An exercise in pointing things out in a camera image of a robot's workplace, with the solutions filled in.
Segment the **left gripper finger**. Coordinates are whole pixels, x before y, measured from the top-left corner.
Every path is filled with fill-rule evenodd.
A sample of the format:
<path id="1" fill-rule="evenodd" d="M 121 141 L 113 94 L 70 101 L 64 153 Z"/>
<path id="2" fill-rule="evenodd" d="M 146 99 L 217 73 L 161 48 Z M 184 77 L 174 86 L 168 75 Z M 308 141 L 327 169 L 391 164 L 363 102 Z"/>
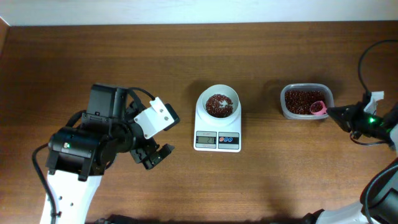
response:
<path id="1" fill-rule="evenodd" d="M 164 131 L 168 131 L 169 129 L 171 129 L 172 127 L 174 127 L 175 125 L 177 125 L 180 122 L 180 118 L 179 118 L 178 114 L 175 112 L 175 110 L 173 109 L 173 107 L 171 106 L 171 104 L 169 104 L 169 103 L 165 104 L 165 108 L 169 112 L 169 116 L 164 116 L 164 120 L 165 121 L 173 120 L 173 123 L 169 124 L 166 128 L 164 128 Z"/>
<path id="2" fill-rule="evenodd" d="M 174 146 L 170 144 L 165 144 L 161 149 L 154 151 L 148 155 L 146 159 L 142 162 L 146 170 L 151 170 L 162 162 L 168 155 L 172 153 L 175 149 Z"/>

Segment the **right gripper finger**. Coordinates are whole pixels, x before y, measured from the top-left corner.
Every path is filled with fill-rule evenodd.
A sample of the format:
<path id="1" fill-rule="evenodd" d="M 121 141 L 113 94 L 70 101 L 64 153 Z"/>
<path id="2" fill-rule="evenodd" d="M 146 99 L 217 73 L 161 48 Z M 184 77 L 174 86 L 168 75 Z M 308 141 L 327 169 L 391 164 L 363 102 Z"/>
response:
<path id="1" fill-rule="evenodd" d="M 348 131 L 348 122 L 344 113 L 327 113 L 328 116 L 345 132 Z"/>
<path id="2" fill-rule="evenodd" d="M 339 107 L 331 107 L 326 110 L 327 113 L 344 113 L 347 110 L 354 108 L 355 105 L 346 105 L 346 106 L 339 106 Z"/>

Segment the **pink measuring scoop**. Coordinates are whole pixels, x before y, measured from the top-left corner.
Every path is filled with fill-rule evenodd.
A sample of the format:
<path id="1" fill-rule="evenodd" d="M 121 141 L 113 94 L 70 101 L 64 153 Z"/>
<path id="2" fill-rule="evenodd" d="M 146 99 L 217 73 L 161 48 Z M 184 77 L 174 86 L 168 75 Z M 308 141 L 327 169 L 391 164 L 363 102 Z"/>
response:
<path id="1" fill-rule="evenodd" d="M 323 115 L 326 114 L 327 107 L 324 103 L 324 101 L 316 101 L 310 106 L 310 112 L 313 115 Z"/>

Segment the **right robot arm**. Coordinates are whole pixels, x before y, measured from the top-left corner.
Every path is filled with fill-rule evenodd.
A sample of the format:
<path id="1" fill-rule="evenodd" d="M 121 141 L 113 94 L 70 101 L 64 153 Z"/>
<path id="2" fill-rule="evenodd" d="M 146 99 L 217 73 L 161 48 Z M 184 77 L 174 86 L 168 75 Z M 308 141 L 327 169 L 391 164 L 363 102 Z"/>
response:
<path id="1" fill-rule="evenodd" d="M 214 222 L 286 220 L 359 199 L 394 158 L 386 146 L 359 146 L 329 121 L 245 117 L 240 156 L 201 156 L 195 218 Z"/>

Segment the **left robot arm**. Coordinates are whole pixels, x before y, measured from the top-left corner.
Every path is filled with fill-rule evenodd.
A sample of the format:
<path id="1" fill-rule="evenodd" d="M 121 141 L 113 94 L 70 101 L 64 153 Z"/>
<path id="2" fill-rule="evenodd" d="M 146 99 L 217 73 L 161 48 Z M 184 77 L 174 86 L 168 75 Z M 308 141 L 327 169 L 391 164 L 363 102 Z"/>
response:
<path id="1" fill-rule="evenodd" d="M 75 113 L 32 154 L 46 191 L 41 223 L 84 223 L 105 171 L 120 153 L 151 170 L 174 150 L 154 136 L 179 123 L 175 110 L 151 96 L 144 106 L 137 87 L 91 87 L 86 110 Z"/>

